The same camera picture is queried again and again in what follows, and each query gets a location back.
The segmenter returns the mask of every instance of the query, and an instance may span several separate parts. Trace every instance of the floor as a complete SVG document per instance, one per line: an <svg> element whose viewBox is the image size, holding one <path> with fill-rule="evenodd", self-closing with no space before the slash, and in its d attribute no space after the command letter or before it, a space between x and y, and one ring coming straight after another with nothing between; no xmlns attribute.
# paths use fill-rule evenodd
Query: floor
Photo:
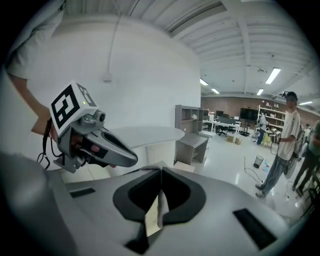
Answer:
<svg viewBox="0 0 320 256"><path fill-rule="evenodd" d="M265 198L256 197L258 191L255 188L257 183L253 177L244 172L244 168L251 168L256 172L260 180L265 180L268 172L264 171L265 160L269 166L272 165L275 156L271 153L270 147L257 145L251 137L238 135L242 139L240 145L227 142L226 136L218 136L212 133L213 138L210 143L209 152L204 163L194 161L192 165L195 167L195 173L222 180L238 186L247 192L257 201L267 205L276 213L282 216L288 224L294 224L306 210L305 198L298 197L292 191L292 183L284 175L281 176L278 183ZM272 145L272 152L277 152L278 145ZM263 160L260 168L255 168L253 163L256 156L262 156ZM298 162L290 181L294 181L302 161ZM253 171L246 170L248 173L256 177Z"/></svg>

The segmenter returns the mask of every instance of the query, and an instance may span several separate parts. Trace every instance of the hand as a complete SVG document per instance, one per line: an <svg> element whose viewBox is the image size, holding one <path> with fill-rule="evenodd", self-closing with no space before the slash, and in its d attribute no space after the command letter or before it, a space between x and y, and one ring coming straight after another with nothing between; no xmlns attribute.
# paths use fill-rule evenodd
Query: hand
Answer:
<svg viewBox="0 0 320 256"><path fill-rule="evenodd" d="M50 137L57 143L58 142L58 134L56 131L56 128L54 126L54 124L51 124L51 128L50 128ZM81 143L83 140L83 136L81 135L72 135L71 136L71 147L74 147L76 149L80 149L81 148ZM98 147L97 145L92 145L91 146L91 151L92 152L99 152L100 147Z"/></svg>

